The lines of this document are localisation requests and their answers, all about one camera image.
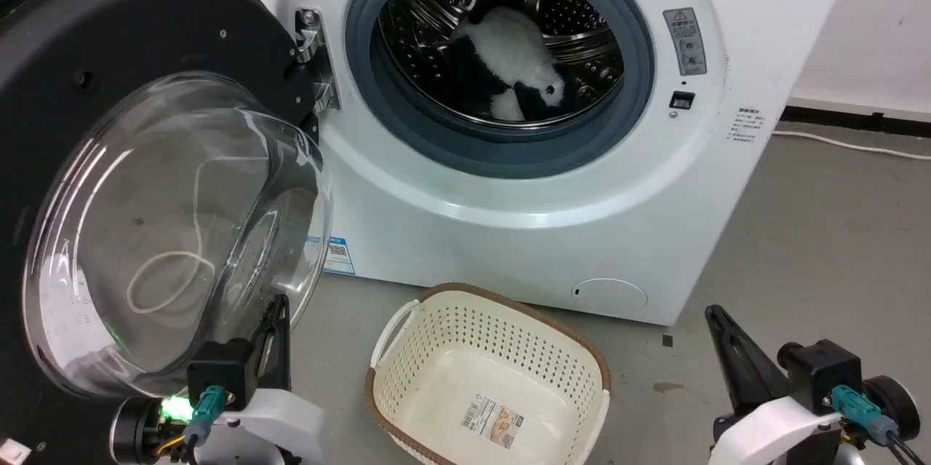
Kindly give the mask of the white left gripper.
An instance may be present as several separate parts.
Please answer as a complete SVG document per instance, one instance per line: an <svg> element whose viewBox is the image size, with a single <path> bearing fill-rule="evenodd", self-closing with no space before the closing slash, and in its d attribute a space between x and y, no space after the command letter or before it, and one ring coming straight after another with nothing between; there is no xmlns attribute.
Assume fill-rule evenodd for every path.
<svg viewBox="0 0 931 465"><path fill-rule="evenodd" d="M292 392L288 296L275 295L252 337L252 401L219 412L218 389L207 401L184 395L130 398L111 425L116 464L324 464L324 411Z"/></svg>

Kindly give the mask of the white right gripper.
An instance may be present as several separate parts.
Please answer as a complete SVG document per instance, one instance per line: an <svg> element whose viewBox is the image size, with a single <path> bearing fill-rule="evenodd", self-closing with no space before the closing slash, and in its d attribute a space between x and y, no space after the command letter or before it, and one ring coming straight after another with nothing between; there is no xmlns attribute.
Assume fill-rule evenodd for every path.
<svg viewBox="0 0 931 465"><path fill-rule="evenodd" d="M705 318L736 415L716 422L712 464L865 464L867 444L900 464L922 462L908 445L921 431L920 413L893 378L865 380L861 392L835 386L823 398L827 413L815 415L787 397L785 373L724 307L712 303Z"/></svg>

